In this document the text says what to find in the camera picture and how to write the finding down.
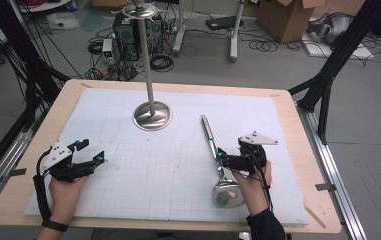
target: grid paper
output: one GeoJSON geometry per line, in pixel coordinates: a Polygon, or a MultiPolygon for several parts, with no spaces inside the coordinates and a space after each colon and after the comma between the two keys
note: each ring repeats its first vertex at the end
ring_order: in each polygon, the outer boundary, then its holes
{"type": "MultiPolygon", "coordinates": [[[[272,99],[155,92],[155,100],[170,106],[173,119],[160,131],[143,131],[132,115],[147,101],[145,91],[82,93],[60,141],[67,145],[88,138],[90,145],[76,151],[73,162],[91,160],[103,150],[107,162],[84,186],[76,216],[246,222],[246,205],[224,209],[213,200],[219,176],[202,126],[205,115],[217,147],[228,154],[239,154],[237,138],[254,130],[278,140],[264,146],[273,164],[274,213],[283,224],[308,223],[272,99]]],[[[228,170],[226,175],[234,180],[228,170]]],[[[39,215],[35,193],[25,214],[39,215]]]]}

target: metal rail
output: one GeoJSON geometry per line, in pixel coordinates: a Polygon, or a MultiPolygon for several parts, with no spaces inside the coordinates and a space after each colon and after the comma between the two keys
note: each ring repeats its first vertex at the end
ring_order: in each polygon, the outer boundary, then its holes
{"type": "Polygon", "coordinates": [[[20,132],[13,141],[12,145],[4,154],[0,161],[0,188],[4,186],[5,182],[2,181],[3,177],[8,177],[10,171],[15,168],[19,159],[27,149],[33,136],[33,131],[20,132]]]}
{"type": "Polygon", "coordinates": [[[314,113],[304,112],[304,117],[309,125],[309,131],[314,139],[314,143],[317,147],[318,154],[322,161],[323,169],[327,174],[328,181],[333,184],[336,188],[333,194],[339,204],[340,211],[346,222],[347,229],[354,240],[366,240],[364,229],[362,228],[361,222],[359,221],[358,215],[355,212],[355,208],[349,198],[349,194],[346,191],[345,184],[340,177],[339,170],[337,169],[336,163],[333,156],[331,155],[330,148],[328,145],[322,143],[320,136],[317,134],[318,121],[314,113]]]}

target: gray floor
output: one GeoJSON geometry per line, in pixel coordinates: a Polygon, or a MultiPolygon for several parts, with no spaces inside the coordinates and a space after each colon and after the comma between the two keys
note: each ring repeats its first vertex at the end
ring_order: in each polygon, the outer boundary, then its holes
{"type": "MultiPolygon", "coordinates": [[[[80,9],[74,13],[81,27],[51,37],[70,62],[83,73],[89,68],[88,39],[112,25],[107,14],[80,9]]],[[[186,25],[207,30],[201,18],[186,25]]],[[[256,29],[253,18],[245,19],[243,30],[256,29]]],[[[228,61],[229,39],[188,32],[182,53],[174,57],[168,73],[153,73],[153,82],[195,85],[290,89],[315,76],[326,59],[308,57],[278,45],[277,51],[251,49],[238,42],[238,61],[228,61]]],[[[61,56],[49,47],[55,67],[76,75],[61,56]]],[[[144,81],[139,75],[135,81],[144,81]]],[[[295,100],[302,94],[294,96],[295,100]]],[[[0,140],[24,109],[16,79],[8,64],[0,65],[0,140]]],[[[364,66],[350,60],[333,85],[327,140],[366,236],[381,239],[381,56],[364,66]]],[[[32,239],[38,228],[0,227],[0,239],[32,239]]],[[[92,229],[73,229],[65,239],[90,239],[92,229]]],[[[348,239],[338,235],[294,234],[294,239],[348,239]]]]}

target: black sleeve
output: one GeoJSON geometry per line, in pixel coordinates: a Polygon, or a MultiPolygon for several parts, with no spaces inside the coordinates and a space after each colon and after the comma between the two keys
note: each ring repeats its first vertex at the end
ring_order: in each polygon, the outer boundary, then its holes
{"type": "Polygon", "coordinates": [[[285,233],[281,223],[275,218],[274,213],[266,209],[255,216],[246,218],[252,240],[284,240],[285,233]]]}

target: black velcro strap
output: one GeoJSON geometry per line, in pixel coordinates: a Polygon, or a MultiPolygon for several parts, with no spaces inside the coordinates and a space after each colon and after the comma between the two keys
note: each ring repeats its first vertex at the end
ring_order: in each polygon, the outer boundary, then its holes
{"type": "Polygon", "coordinates": [[[41,226],[50,228],[59,232],[66,232],[66,230],[68,230],[68,227],[69,227],[68,225],[65,225],[62,223],[53,222],[50,219],[44,220],[41,226]]]}
{"type": "Polygon", "coordinates": [[[315,185],[318,191],[327,190],[329,192],[336,191],[336,186],[334,184],[322,183],[315,185]]]}
{"type": "Polygon", "coordinates": [[[25,175],[25,173],[27,173],[27,169],[26,168],[21,168],[21,169],[15,169],[15,170],[12,170],[9,172],[9,176],[13,177],[13,176],[20,176],[20,175],[25,175]]]}

